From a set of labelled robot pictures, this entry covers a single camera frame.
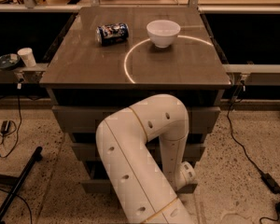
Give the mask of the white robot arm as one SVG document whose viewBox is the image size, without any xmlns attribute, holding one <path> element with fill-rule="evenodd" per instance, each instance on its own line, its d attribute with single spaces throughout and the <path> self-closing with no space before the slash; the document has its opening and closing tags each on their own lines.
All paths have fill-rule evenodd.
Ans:
<svg viewBox="0 0 280 224">
<path fill-rule="evenodd" d="M 194 224 L 176 192 L 193 182 L 183 160 L 189 114 L 169 94 L 105 118 L 96 131 L 101 161 L 130 224 Z"/>
</svg>

